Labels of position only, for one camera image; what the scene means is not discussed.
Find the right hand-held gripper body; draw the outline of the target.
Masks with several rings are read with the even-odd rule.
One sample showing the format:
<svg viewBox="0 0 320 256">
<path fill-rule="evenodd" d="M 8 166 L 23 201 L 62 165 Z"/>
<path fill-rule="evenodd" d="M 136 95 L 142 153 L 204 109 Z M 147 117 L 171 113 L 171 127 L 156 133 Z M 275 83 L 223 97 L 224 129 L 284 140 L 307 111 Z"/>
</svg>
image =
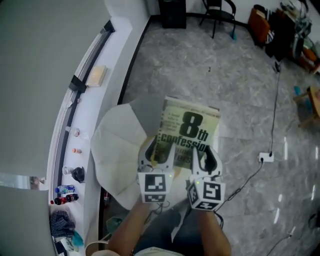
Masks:
<svg viewBox="0 0 320 256">
<path fill-rule="evenodd" d="M 226 184 L 221 182 L 221 172 L 213 175 L 190 175 L 187 196 L 193 210 L 212 212 L 225 199 Z"/>
</svg>

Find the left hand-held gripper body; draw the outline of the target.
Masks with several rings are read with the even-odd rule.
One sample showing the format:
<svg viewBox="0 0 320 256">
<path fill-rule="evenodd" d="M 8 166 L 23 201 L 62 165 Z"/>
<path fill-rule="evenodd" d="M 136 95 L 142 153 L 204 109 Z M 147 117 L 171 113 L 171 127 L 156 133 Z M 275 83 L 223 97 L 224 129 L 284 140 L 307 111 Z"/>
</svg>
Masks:
<svg viewBox="0 0 320 256">
<path fill-rule="evenodd" d="M 143 203 L 164 203 L 170 192 L 174 170 L 162 170 L 151 165 L 141 165 L 137 177 Z"/>
</svg>

